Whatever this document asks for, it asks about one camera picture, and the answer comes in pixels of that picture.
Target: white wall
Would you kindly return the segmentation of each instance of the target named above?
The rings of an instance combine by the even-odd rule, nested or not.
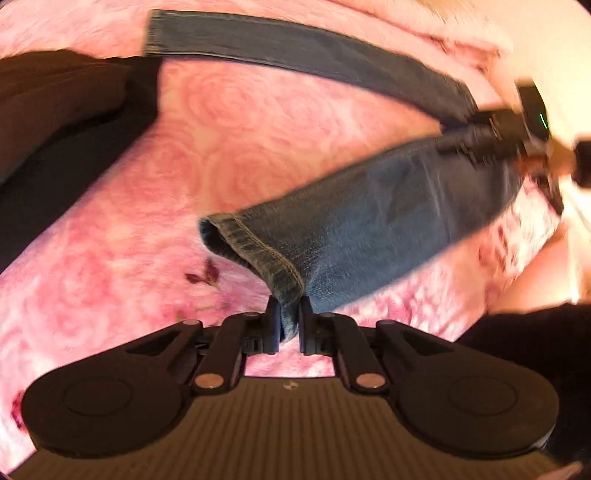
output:
[[[493,70],[494,86],[507,92],[508,79],[533,78],[554,135],[567,145],[591,137],[591,15],[576,0],[473,1],[515,46]]]

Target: green light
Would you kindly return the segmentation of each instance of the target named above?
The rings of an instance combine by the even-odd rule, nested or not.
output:
[[[548,125],[546,125],[546,120],[544,120],[544,115],[543,114],[540,114],[540,120],[542,120],[542,123],[544,124],[544,128],[546,130],[548,130]]]

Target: jeans hem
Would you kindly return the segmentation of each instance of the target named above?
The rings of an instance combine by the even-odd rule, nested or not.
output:
[[[259,239],[239,215],[211,215],[200,221],[199,229],[210,251],[243,265],[265,281],[281,305],[282,337],[295,337],[297,305],[304,294],[304,281],[295,266]]]

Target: blue jeans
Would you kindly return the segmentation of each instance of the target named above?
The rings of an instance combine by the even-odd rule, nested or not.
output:
[[[410,103],[460,128],[360,159],[283,198],[202,219],[205,245],[257,273],[282,307],[285,339],[296,305],[330,311],[385,287],[513,202],[521,186],[506,163],[474,167],[458,149],[490,147],[491,127],[468,125],[465,85],[419,61],[291,22],[156,11],[148,54],[217,57],[310,73]]]

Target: circular pad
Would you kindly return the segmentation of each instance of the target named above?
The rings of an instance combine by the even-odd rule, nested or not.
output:
[[[436,355],[404,381],[397,407],[435,447],[502,458],[540,446],[556,424],[558,395],[542,376],[488,355]]]
[[[97,377],[82,380],[66,390],[64,402],[79,415],[105,417],[129,403],[132,390],[122,380]]]
[[[139,449],[176,425],[183,396],[150,357],[90,357],[36,380],[22,416],[37,447],[73,458]]]

